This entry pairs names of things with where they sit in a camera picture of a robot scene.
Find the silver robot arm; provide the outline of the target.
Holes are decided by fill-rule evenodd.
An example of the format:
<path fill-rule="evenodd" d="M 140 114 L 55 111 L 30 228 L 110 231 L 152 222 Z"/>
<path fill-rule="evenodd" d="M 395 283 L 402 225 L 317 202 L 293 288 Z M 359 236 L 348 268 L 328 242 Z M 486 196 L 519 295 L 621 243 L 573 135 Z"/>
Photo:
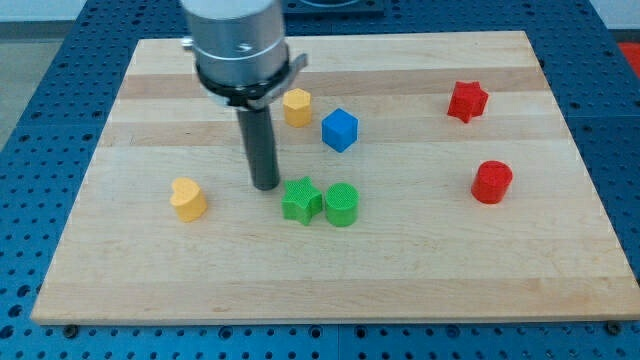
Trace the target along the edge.
<path fill-rule="evenodd" d="M 290 58 L 279 0 L 182 0 L 199 80 L 227 106 L 268 107 L 308 65 Z"/>

